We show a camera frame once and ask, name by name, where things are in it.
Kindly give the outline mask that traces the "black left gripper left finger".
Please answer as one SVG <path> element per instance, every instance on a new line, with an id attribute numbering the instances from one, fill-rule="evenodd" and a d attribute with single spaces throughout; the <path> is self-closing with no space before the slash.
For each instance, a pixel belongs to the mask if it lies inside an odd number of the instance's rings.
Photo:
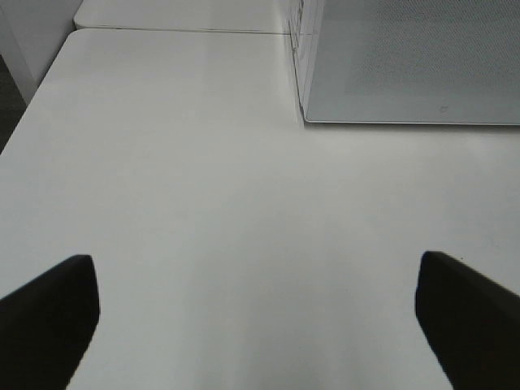
<path id="1" fill-rule="evenodd" d="M 74 255 L 1 300 L 1 387 L 64 389 L 100 317 L 93 259 Z"/>

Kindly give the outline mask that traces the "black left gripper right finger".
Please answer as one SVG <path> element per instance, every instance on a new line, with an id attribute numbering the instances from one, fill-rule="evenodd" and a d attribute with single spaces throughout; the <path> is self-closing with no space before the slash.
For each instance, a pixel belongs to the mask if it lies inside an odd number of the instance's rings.
<path id="1" fill-rule="evenodd" d="M 446 253 L 421 257 L 414 311 L 454 389 L 519 387 L 519 297 Z"/>

